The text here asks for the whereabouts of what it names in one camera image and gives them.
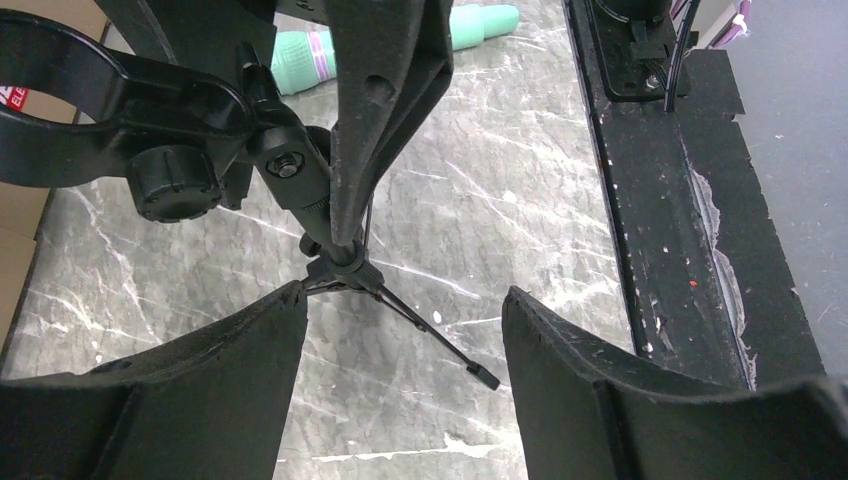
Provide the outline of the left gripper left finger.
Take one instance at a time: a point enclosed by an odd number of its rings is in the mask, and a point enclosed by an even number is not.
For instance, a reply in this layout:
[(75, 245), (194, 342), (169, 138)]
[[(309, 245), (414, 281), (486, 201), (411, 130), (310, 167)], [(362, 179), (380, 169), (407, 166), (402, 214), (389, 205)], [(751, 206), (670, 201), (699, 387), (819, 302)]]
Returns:
[(303, 286), (83, 373), (1, 384), (5, 479), (269, 479), (307, 330)]

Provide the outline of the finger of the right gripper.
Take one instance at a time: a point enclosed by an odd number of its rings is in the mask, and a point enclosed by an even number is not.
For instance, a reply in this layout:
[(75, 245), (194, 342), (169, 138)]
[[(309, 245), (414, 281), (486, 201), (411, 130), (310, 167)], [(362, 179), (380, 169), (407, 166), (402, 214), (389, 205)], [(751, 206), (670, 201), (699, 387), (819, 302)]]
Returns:
[(351, 242), (388, 167), (453, 74), (449, 1), (328, 1), (337, 63), (331, 234)]
[(267, 62), (276, 27), (274, 1), (97, 0), (132, 51), (204, 73), (236, 73), (237, 47)]

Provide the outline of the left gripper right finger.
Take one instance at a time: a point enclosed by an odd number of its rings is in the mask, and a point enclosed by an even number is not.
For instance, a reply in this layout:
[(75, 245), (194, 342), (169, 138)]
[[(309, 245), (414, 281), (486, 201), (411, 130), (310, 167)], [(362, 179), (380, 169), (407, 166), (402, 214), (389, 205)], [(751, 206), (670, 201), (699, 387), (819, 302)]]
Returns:
[(847, 382), (736, 390), (664, 369), (519, 287), (502, 330), (532, 479), (843, 479)]

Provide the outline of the small black tripod stand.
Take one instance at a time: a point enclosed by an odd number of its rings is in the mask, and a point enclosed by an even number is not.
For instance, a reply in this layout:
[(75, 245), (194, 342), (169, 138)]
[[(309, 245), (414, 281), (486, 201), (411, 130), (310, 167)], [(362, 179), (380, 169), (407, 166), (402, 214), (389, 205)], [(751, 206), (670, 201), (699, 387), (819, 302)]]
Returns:
[[(274, 1), (275, 13), (330, 28), (328, 1)], [(204, 73), (123, 53), (57, 21), (1, 12), (1, 82), (61, 99), (88, 122), (62, 124), (1, 111), (1, 179), (67, 188), (121, 177), (138, 214), (175, 223), (241, 199), (256, 169), (277, 205), (304, 229), (308, 294), (349, 290), (432, 333), (368, 257), (373, 195), (354, 239), (331, 234), (332, 129), (309, 127), (281, 98), (270, 60), (236, 51), (236, 73)]]

